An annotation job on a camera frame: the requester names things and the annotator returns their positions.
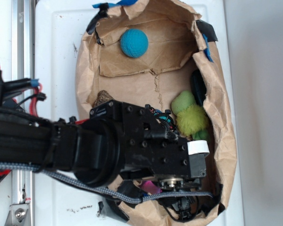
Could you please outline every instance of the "plush toy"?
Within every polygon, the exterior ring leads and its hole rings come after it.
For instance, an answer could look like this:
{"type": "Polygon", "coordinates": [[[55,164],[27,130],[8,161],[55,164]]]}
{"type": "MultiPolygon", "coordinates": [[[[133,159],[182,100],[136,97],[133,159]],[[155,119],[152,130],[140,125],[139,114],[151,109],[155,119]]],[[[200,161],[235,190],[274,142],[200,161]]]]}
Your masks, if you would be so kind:
{"type": "Polygon", "coordinates": [[[177,128],[183,135],[208,141],[208,116],[203,107],[196,104],[190,91],[181,92],[171,103],[171,108],[176,115],[177,128]]]}

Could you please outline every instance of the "teal textured ball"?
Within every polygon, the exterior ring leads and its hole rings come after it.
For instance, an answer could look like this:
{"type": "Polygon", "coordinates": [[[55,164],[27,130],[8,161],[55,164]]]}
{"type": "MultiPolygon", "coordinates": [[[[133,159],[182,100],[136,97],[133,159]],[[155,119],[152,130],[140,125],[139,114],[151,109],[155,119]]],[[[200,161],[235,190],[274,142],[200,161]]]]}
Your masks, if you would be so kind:
{"type": "Polygon", "coordinates": [[[121,49],[129,57],[141,57],[148,49],[146,34],[138,29],[130,29],[121,37],[121,49]]]}

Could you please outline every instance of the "paper bag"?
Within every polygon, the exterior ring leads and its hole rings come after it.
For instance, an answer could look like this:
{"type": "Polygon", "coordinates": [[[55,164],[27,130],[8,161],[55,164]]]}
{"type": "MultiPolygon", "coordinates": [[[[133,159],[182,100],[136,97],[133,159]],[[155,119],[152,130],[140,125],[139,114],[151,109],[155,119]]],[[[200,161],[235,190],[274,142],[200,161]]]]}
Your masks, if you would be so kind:
{"type": "Polygon", "coordinates": [[[119,208],[134,226],[204,226],[227,206],[233,186],[237,154],[229,100],[215,39],[203,35],[201,15],[178,0],[138,0],[131,6],[109,8],[90,24],[79,49],[76,98],[81,119],[89,112],[98,92],[106,90],[116,100],[165,111],[184,90],[191,90],[190,76],[200,70],[207,93],[203,107],[208,114],[212,139],[206,158],[204,191],[216,200],[201,199],[202,209],[190,222],[171,218],[157,201],[119,208]],[[120,48],[122,34],[131,28],[144,31],[149,40],[140,58],[127,57],[120,48]]]}

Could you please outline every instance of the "white tape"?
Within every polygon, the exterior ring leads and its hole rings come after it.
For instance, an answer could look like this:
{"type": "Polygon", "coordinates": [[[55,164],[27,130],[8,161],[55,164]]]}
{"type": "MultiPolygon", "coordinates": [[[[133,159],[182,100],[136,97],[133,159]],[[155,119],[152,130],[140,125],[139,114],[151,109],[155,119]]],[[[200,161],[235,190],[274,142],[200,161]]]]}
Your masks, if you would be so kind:
{"type": "Polygon", "coordinates": [[[189,155],[206,153],[209,154],[208,143],[206,140],[195,140],[188,142],[189,155]]]}

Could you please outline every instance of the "gray braided cable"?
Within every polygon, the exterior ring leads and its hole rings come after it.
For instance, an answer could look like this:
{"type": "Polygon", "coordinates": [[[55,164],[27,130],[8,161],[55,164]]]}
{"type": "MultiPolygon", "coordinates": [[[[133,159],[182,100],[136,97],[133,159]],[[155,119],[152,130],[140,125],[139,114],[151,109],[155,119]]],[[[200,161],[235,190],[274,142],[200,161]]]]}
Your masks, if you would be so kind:
{"type": "MultiPolygon", "coordinates": [[[[37,165],[30,165],[30,164],[24,164],[24,163],[8,163],[8,162],[0,162],[0,170],[6,170],[6,169],[12,169],[12,170],[26,170],[26,171],[37,171],[40,168],[40,166],[37,165]]],[[[131,198],[129,196],[126,196],[122,193],[112,191],[107,188],[92,188],[87,186],[86,184],[82,183],[79,180],[73,179],[71,177],[68,177],[64,174],[58,173],[58,172],[50,172],[47,170],[42,170],[42,173],[63,181],[65,183],[68,183],[70,185],[73,185],[78,188],[82,188],[91,192],[96,192],[104,195],[110,195],[114,196],[124,202],[127,203],[132,203],[132,204],[138,204],[141,202],[149,201],[149,200],[155,200],[159,198],[166,198],[166,197],[182,197],[182,196],[210,196],[213,198],[213,194],[210,192],[186,192],[186,191],[181,191],[181,192],[162,192],[159,194],[153,194],[153,195],[148,195],[144,196],[141,199],[140,198],[131,198]]]]}

